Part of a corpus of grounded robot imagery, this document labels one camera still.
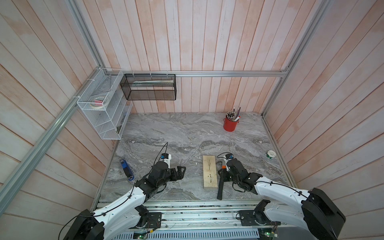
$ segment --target white wire rack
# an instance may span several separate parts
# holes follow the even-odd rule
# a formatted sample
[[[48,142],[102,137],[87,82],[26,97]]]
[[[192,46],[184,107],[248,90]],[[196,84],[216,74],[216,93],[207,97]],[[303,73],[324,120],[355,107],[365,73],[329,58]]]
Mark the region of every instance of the white wire rack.
[[[101,68],[77,101],[101,139],[120,140],[132,109],[119,87],[122,76],[121,69]]]

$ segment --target gray marble surface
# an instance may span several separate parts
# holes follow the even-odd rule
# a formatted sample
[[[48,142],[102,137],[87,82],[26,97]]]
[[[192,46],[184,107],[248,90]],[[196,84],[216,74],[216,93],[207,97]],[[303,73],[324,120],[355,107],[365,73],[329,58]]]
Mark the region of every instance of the gray marble surface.
[[[266,157],[266,152],[273,147],[261,117],[243,113],[235,131],[227,132],[223,129],[224,116],[224,113],[131,114],[99,201],[112,202],[130,190],[133,182],[150,171],[166,142],[169,142],[167,153],[172,155],[171,167],[185,166],[187,170],[184,179],[169,182],[164,192],[149,201],[216,200],[217,190],[203,189],[202,156],[217,156],[222,152],[232,152],[248,172],[287,184],[278,160]],[[121,158],[130,165],[135,176],[133,182],[127,180],[119,162]],[[239,193],[232,189],[231,183],[224,184],[223,200],[246,199],[261,200],[263,197]]]

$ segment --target pen holder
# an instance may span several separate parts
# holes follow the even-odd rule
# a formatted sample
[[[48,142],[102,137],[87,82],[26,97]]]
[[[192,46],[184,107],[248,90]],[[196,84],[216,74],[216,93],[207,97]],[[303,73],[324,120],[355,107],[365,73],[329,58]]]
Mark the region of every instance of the pen holder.
[[[236,122],[231,122],[227,118],[224,118],[224,130],[228,132],[233,132],[238,122],[239,120],[237,120]]]

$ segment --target cable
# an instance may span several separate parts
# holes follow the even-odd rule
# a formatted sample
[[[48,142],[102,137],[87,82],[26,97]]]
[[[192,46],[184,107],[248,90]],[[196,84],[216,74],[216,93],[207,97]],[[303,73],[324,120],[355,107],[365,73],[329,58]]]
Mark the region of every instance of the cable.
[[[219,157],[221,154],[224,154],[224,153],[230,153],[232,154],[231,152],[223,152],[223,153],[220,153],[219,155],[217,155],[217,157]]]
[[[237,218],[237,214],[236,214],[236,216],[235,216],[236,220],[239,220],[239,221],[241,221],[241,219],[240,219],[240,218]]]
[[[296,189],[294,189],[294,188],[292,188],[292,187],[290,187],[290,186],[287,186],[287,185],[284,185],[284,184],[281,184],[281,183],[277,183],[277,182],[272,182],[272,181],[271,181],[271,182],[264,182],[264,183],[268,183],[268,184],[277,184],[277,185],[281,185],[281,186],[290,188],[290,189],[294,190],[295,192],[297,192],[297,193],[299,194],[299,196],[302,195],[303,197],[305,197],[306,199],[308,199],[308,197],[305,196],[301,191],[299,192],[299,191],[297,191]]]
[[[233,186],[235,183],[233,182],[232,183],[232,188],[235,190],[235,191],[237,191],[237,192],[242,192],[242,191],[240,191],[240,190],[237,190],[237,189],[235,189],[235,187]]]
[[[256,183],[258,183],[258,182],[263,182],[263,183],[267,183],[267,184],[277,184],[277,185],[281,185],[281,186],[285,186],[285,187],[288,187],[288,188],[290,188],[290,189],[292,189],[292,190],[294,190],[295,192],[297,192],[298,194],[299,194],[299,196],[300,195],[302,195],[302,196],[304,196],[306,199],[308,199],[309,201],[311,201],[323,214],[324,214],[324,216],[325,216],[325,213],[323,212],[323,210],[319,207],[319,206],[317,206],[317,204],[316,203],[314,203],[309,197],[307,197],[306,195],[304,195],[304,194],[302,194],[302,192],[301,191],[297,191],[296,189],[294,189],[294,188],[292,188],[292,187],[290,187],[290,186],[287,186],[287,185],[284,185],[284,184],[280,184],[280,183],[277,183],[277,182],[264,182],[264,181],[257,181],[257,182],[255,182],[255,184]],[[327,221],[327,223],[328,223],[328,225],[330,226],[330,228],[331,228],[331,230],[332,230],[332,234],[334,235],[334,237],[335,237],[335,239],[337,239],[337,236],[336,236],[336,234],[335,234],[335,232],[334,232],[334,230],[333,230],[333,227],[332,227],[332,225],[328,222],[328,220],[327,220],[327,218],[325,218],[325,220]]]
[[[160,155],[160,153],[161,153],[161,151],[164,149],[164,147],[167,145],[167,148],[168,148],[168,142],[166,142],[165,144],[164,144],[164,146],[161,148],[161,150],[160,150],[160,152],[157,154],[157,156],[155,157],[155,161],[153,162],[153,165],[152,166],[155,166],[155,162],[156,162],[156,159],[157,159],[157,157]]]
[[[156,194],[161,193],[162,191],[164,191],[164,189],[165,189],[166,187],[167,187],[167,184],[165,184],[165,187],[163,188],[163,190],[156,192]]]
[[[65,226],[67,226],[68,223],[70,223],[70,222],[71,222],[73,219],[75,219],[76,217],[100,217],[100,216],[105,215],[106,213],[108,213],[108,212],[110,212],[110,211],[112,211],[112,210],[114,210],[114,209],[120,207],[121,205],[123,205],[128,199],[131,198],[132,193],[133,193],[133,189],[135,188],[135,184],[136,184],[136,183],[133,184],[132,191],[131,191],[130,195],[128,196],[128,198],[127,198],[126,200],[124,200],[124,202],[122,202],[121,204],[119,204],[118,206],[116,206],[116,207],[114,207],[114,208],[112,208],[112,209],[110,209],[110,210],[108,210],[108,211],[106,211],[106,212],[104,212],[104,213],[102,213],[102,214],[99,214],[99,215],[85,216],[85,215],[80,215],[80,214],[79,214],[79,215],[74,216],[71,220],[69,220],[69,222],[67,222],[67,223],[61,228],[61,230],[60,230],[60,232],[59,232],[59,236],[58,236],[57,239],[60,240],[60,234],[61,234],[61,232],[63,231],[63,229],[65,228]]]
[[[73,219],[75,219],[76,217],[77,217],[77,215],[74,216],[71,220],[69,220],[69,221],[62,227],[62,229],[61,229],[60,232],[59,232],[59,236],[57,237],[58,240],[60,240],[60,234],[61,234],[61,232],[63,231],[63,229],[65,228],[65,226],[67,226],[68,223],[70,223],[70,222],[71,222]]]

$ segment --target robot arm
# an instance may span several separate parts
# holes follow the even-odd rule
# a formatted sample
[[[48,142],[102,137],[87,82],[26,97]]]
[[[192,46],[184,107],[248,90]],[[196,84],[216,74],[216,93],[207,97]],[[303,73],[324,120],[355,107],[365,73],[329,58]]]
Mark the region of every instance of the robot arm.
[[[231,181],[232,186],[237,184],[244,192],[271,197],[286,204],[279,205],[262,200],[251,215],[248,211],[239,212],[243,225],[284,222],[310,231],[319,240],[336,240],[345,223],[345,216],[322,190],[292,188],[261,174],[248,173],[232,154],[225,156],[225,165],[223,164],[218,173],[220,182]]]
[[[167,182],[183,179],[186,170],[186,167],[181,166],[177,166],[177,170],[170,169],[170,154],[163,153],[161,159],[163,161],[157,162],[147,175],[116,201],[92,213],[88,210],[81,212],[64,239],[112,239],[127,228],[143,228],[147,223],[151,225],[148,210],[142,204],[159,193],[159,187]]]

